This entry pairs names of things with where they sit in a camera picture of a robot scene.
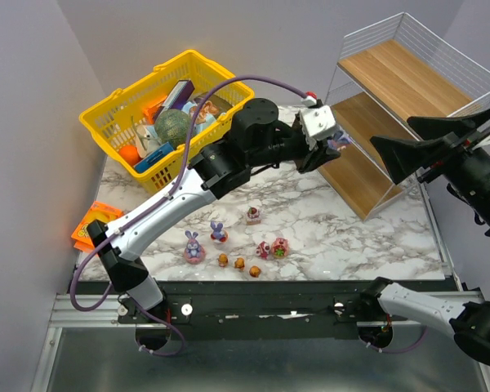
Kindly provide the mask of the purple bunny donut toy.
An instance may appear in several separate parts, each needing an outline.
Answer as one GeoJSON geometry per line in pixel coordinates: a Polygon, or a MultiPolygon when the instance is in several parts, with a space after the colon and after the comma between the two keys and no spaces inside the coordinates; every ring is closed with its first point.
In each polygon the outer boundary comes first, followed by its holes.
{"type": "Polygon", "coordinates": [[[327,139],[327,144],[330,149],[342,151],[352,144],[352,140],[345,131],[340,129],[335,131],[333,135],[327,139]]]}

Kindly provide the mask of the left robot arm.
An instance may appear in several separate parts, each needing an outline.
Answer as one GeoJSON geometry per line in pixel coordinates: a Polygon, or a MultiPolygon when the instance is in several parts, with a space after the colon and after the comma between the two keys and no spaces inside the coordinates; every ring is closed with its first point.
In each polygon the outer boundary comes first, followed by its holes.
{"type": "Polygon", "coordinates": [[[204,146],[171,184],[117,220],[88,225],[115,291],[128,294],[144,310],[160,306],[164,295],[141,261],[142,252],[190,213],[246,184],[255,167],[293,161],[298,172],[306,173],[338,158],[328,144],[335,131],[327,105],[301,109],[288,126],[279,120],[274,102],[249,100],[224,136],[204,146]]]}

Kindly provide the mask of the strawberry cake toy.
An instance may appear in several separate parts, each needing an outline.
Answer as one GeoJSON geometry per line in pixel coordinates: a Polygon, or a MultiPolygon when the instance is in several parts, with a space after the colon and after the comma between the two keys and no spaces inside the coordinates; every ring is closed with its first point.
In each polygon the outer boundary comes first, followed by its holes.
{"type": "Polygon", "coordinates": [[[246,223],[256,225],[261,223],[261,211],[257,207],[249,207],[246,212],[246,223]]]}

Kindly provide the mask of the pink strawberry donut toy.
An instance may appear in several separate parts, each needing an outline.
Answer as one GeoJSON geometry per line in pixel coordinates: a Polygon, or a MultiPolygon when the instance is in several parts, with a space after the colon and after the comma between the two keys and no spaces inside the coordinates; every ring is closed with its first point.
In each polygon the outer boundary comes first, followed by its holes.
{"type": "Polygon", "coordinates": [[[270,246],[270,252],[274,258],[281,259],[288,256],[289,244],[286,238],[277,237],[270,246]]]}

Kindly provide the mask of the chips bag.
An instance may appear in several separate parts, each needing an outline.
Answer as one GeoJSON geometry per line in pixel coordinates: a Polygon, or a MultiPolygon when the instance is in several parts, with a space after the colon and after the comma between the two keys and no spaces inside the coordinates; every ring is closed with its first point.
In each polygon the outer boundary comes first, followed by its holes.
{"type": "MultiPolygon", "coordinates": [[[[197,110],[199,103],[204,99],[207,93],[197,94],[191,96],[182,107],[181,111],[188,114],[191,118],[197,110]]],[[[196,125],[193,130],[193,134],[197,135],[205,131],[210,127],[222,114],[226,114],[228,110],[232,108],[232,105],[219,96],[212,95],[207,102],[203,105],[199,115],[196,119],[196,125]]]]}

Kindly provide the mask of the small purple bunny toy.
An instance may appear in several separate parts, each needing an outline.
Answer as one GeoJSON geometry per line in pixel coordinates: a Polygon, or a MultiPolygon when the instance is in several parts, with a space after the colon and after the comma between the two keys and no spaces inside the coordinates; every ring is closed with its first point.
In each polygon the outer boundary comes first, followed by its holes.
{"type": "Polygon", "coordinates": [[[222,222],[211,221],[212,233],[210,235],[211,239],[215,243],[225,243],[229,239],[227,231],[224,229],[222,222]]]}

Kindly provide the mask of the orange bear toy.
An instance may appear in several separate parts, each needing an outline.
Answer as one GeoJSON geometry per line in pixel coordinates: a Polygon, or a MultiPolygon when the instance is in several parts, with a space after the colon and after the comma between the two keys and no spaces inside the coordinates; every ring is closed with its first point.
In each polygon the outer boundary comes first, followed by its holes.
{"type": "Polygon", "coordinates": [[[261,275],[261,269],[258,266],[254,265],[249,269],[249,274],[253,278],[258,278],[261,275]]]}
{"type": "Polygon", "coordinates": [[[244,270],[245,268],[245,260],[242,257],[239,257],[235,262],[234,262],[234,268],[238,270],[244,270]]]}
{"type": "Polygon", "coordinates": [[[224,253],[221,253],[219,256],[218,256],[218,265],[220,267],[223,267],[225,268],[229,263],[229,260],[228,260],[228,257],[226,254],[224,253]]]}

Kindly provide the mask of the orange bear toy middle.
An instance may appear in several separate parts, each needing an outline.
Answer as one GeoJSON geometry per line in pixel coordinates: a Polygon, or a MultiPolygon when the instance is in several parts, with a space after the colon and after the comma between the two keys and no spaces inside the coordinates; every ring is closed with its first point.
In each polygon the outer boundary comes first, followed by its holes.
{"type": "Polygon", "coordinates": [[[239,257],[235,262],[234,262],[234,268],[238,270],[244,270],[245,268],[245,260],[242,257],[239,257]]]}

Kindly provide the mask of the green netted melon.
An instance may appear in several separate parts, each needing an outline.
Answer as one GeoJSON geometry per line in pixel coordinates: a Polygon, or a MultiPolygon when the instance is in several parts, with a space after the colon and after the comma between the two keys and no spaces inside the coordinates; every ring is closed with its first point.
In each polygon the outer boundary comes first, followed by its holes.
{"type": "Polygon", "coordinates": [[[183,145],[190,127],[191,118],[179,109],[162,111],[154,123],[154,130],[163,144],[169,143],[173,149],[183,145]]]}

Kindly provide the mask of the purple box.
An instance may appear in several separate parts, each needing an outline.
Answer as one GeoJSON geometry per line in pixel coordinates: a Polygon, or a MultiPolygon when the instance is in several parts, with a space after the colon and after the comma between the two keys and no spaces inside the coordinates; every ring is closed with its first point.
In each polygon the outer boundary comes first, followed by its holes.
{"type": "Polygon", "coordinates": [[[156,120],[161,112],[169,109],[182,109],[186,102],[194,92],[194,84],[190,79],[179,80],[167,95],[163,103],[158,107],[158,110],[153,116],[156,120]]]}

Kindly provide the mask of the blue box in basket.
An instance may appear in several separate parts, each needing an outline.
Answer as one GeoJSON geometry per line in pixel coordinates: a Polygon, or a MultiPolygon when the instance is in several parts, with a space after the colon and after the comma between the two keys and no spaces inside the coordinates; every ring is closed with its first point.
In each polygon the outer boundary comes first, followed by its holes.
{"type": "Polygon", "coordinates": [[[153,153],[148,154],[145,158],[139,161],[134,169],[137,173],[144,173],[149,170],[154,164],[158,163],[164,157],[166,157],[169,153],[171,153],[174,149],[172,145],[167,142],[161,145],[158,149],[156,149],[153,153]]]}

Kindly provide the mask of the orange candy box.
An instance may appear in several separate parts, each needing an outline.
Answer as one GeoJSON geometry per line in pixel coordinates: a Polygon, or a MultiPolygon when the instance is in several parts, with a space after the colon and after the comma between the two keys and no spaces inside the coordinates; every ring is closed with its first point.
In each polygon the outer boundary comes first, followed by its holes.
{"type": "Polygon", "coordinates": [[[158,110],[161,108],[163,102],[166,100],[166,96],[160,96],[157,97],[154,100],[151,100],[150,102],[144,104],[142,113],[144,115],[144,118],[146,119],[148,124],[154,124],[154,115],[158,112],[158,110]]]}

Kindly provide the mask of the orange ball in basket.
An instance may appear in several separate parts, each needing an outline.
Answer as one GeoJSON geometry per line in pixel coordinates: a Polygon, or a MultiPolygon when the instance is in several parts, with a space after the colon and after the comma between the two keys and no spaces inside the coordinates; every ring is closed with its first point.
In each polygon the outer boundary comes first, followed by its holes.
{"type": "Polygon", "coordinates": [[[134,145],[124,145],[119,151],[119,155],[130,166],[134,167],[141,161],[138,149],[134,145]]]}

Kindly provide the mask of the yellow plastic basket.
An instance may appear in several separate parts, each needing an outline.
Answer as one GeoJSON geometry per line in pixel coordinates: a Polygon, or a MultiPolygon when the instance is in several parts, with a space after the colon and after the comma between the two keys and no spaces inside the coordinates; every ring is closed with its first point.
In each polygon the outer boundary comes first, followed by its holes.
{"type": "Polygon", "coordinates": [[[120,163],[148,194],[156,194],[174,180],[180,170],[185,145],[180,146],[143,173],[137,172],[118,151],[136,143],[133,127],[149,125],[144,110],[164,100],[176,83],[189,79],[201,94],[234,76],[224,66],[195,50],[187,50],[154,66],[153,71],[129,87],[119,88],[79,116],[97,145],[120,163]]]}

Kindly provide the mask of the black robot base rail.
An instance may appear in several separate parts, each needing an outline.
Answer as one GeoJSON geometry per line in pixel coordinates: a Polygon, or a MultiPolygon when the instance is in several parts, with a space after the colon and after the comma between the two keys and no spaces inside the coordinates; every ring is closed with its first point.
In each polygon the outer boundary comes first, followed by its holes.
{"type": "Polygon", "coordinates": [[[168,282],[165,301],[143,314],[119,297],[118,322],[159,347],[175,334],[187,341],[336,338],[390,345],[397,323],[376,302],[382,280],[346,282],[168,282]]]}

